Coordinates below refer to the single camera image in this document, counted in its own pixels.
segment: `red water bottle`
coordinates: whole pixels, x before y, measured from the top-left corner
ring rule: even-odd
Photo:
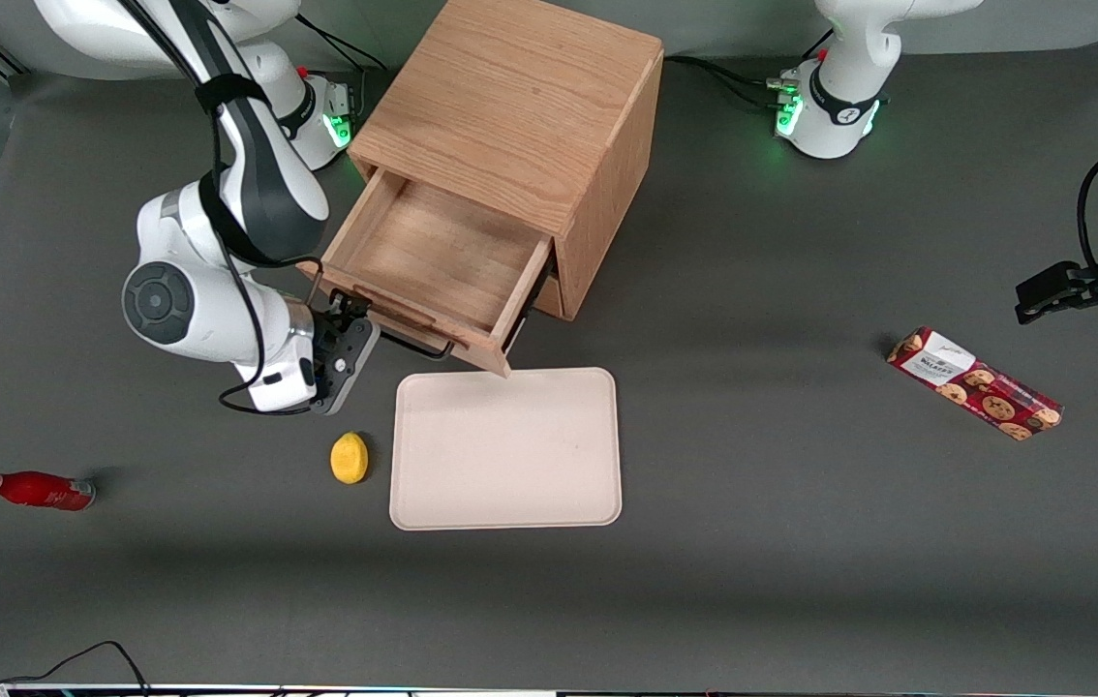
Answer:
[[[83,511],[97,491],[88,480],[67,480],[45,472],[0,473],[0,496],[21,506]]]

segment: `beige tray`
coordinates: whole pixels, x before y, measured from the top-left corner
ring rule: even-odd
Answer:
[[[413,374],[397,389],[393,460],[401,529],[608,525],[623,511],[614,375]]]

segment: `wooden drawer cabinet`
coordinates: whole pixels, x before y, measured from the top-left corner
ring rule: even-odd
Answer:
[[[368,186],[324,283],[508,374],[520,314],[575,317],[643,180],[661,57],[539,0],[448,1],[350,143]]]

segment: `cookie package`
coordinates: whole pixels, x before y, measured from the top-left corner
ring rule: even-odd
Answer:
[[[889,362],[1013,440],[1027,440],[1061,423],[1058,403],[979,361],[930,327],[921,326],[903,339],[889,353]]]

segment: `open drawer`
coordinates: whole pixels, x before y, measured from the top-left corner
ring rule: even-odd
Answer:
[[[453,342],[456,357],[508,375],[505,350],[550,244],[504,213],[377,168],[321,258],[323,284],[370,300],[386,331],[435,349]]]

